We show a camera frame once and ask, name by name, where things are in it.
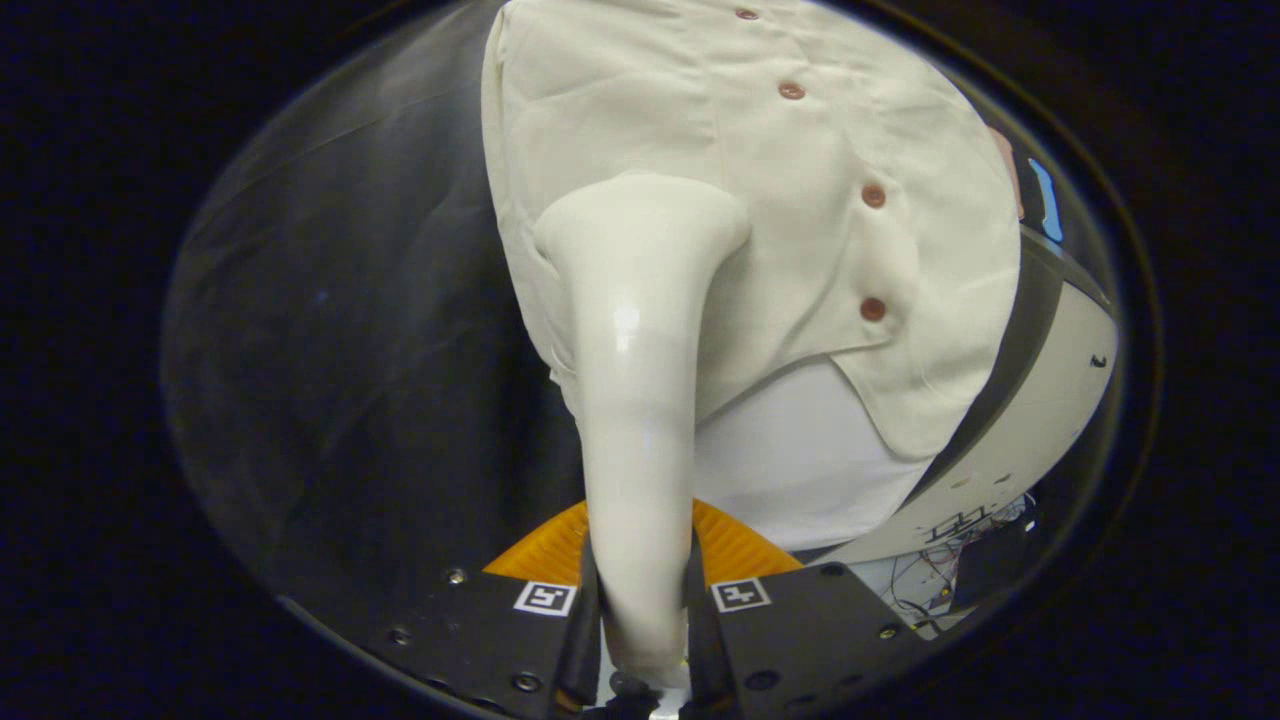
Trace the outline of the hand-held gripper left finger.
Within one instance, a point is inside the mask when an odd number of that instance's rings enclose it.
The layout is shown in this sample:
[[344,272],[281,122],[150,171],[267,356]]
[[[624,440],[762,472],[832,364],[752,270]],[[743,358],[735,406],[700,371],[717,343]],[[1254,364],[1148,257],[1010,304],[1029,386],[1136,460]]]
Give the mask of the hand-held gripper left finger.
[[392,610],[372,653],[398,673],[513,719],[576,719],[598,702],[600,594],[576,503],[479,570]]

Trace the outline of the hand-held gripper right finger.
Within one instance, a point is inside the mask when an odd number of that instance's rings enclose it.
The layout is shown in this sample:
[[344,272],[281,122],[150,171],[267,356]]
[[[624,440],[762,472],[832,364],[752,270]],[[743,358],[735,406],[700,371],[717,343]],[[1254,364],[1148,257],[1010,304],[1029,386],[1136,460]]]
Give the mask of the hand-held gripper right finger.
[[804,565],[700,500],[692,533],[687,715],[836,715],[928,657],[847,565]]

